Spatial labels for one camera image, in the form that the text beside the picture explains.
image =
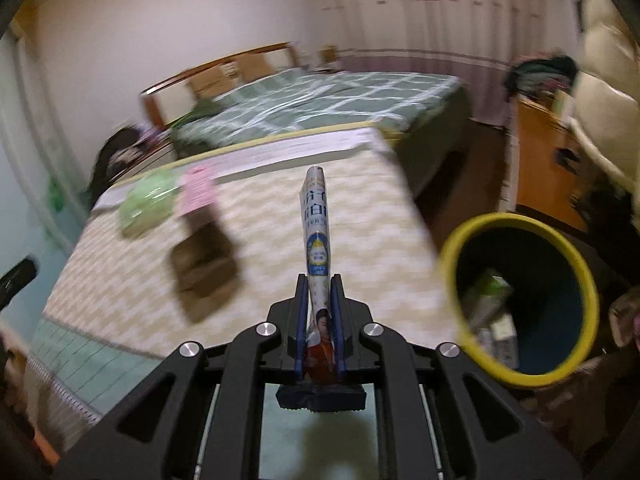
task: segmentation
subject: beige leather chair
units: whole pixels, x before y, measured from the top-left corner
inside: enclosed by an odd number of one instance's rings
[[[572,127],[587,156],[633,194],[640,230],[639,49],[611,0],[586,0],[583,9]]]

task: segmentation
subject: yellow trash can rim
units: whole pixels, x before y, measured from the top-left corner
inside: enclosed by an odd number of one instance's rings
[[[573,267],[584,315],[580,328],[580,337],[567,359],[554,370],[540,375],[523,374],[507,368],[487,355],[469,331],[466,319],[458,301],[456,289],[456,266],[458,257],[466,241],[487,229],[513,227],[538,234],[548,240]],[[535,388],[560,381],[570,375],[587,357],[598,331],[598,293],[591,271],[578,250],[558,231],[545,223],[514,213],[488,213],[480,215],[459,226],[447,239],[440,253],[440,266],[445,280],[449,306],[452,308],[460,326],[460,346],[487,373],[498,380],[524,388]]]

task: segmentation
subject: beige checkered tablecloth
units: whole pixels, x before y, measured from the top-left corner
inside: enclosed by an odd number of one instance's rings
[[[436,253],[404,176],[372,151],[323,162],[332,274],[347,297],[413,343],[452,340],[455,322]],[[212,346],[266,318],[305,272],[298,192],[308,165],[217,186],[223,229],[236,244],[241,282],[225,301],[189,303],[168,262],[188,235],[171,218],[137,240],[120,235],[117,211],[90,220],[44,311],[55,323],[131,351],[165,356],[186,340]]]

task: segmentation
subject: brown cushion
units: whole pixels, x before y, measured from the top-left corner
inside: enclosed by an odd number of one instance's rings
[[[245,83],[275,74],[275,70],[269,65],[263,54],[242,54],[242,56],[238,56],[237,62],[242,80]]]
[[[215,97],[236,87],[219,66],[214,66],[192,76],[188,83],[199,98]]]

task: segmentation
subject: striped curtain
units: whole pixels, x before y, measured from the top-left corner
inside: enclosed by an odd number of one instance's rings
[[[321,44],[347,70],[456,75],[474,117],[503,124],[503,79],[521,55],[554,46],[560,0],[314,0]]]

